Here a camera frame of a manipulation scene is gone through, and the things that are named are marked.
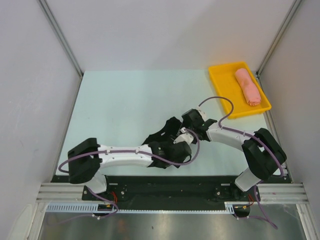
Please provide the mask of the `black t-shirt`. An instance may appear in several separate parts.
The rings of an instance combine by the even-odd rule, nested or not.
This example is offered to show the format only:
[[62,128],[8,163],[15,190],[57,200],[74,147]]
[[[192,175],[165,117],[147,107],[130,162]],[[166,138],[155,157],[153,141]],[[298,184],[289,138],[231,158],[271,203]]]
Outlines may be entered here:
[[142,145],[148,145],[152,150],[162,152],[178,152],[188,150],[188,146],[185,143],[174,143],[174,140],[178,136],[182,122],[176,117],[171,117],[165,122],[163,128],[156,133],[150,134],[142,143]]

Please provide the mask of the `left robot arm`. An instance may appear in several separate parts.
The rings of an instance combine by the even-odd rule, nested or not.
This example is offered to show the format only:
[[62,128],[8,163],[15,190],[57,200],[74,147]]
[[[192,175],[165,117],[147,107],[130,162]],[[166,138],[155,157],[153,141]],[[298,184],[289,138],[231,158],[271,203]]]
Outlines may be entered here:
[[71,150],[69,161],[69,183],[85,184],[100,200],[110,196],[111,188],[102,169],[121,166],[144,168],[176,168],[192,160],[190,145],[194,137],[184,133],[176,139],[152,141],[138,147],[114,147],[98,144],[96,138],[88,138]]

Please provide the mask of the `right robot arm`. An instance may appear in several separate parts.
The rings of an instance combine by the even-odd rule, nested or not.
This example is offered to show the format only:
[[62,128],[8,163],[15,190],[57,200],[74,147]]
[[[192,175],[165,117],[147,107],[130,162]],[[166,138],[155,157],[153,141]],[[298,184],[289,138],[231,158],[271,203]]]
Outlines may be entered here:
[[265,128],[252,133],[226,127],[220,121],[206,118],[200,109],[191,109],[182,115],[182,126],[192,130],[201,141],[217,142],[244,153],[248,168],[230,188],[231,196],[242,201],[249,189],[261,181],[267,181],[277,170],[283,174],[282,164],[287,155]]

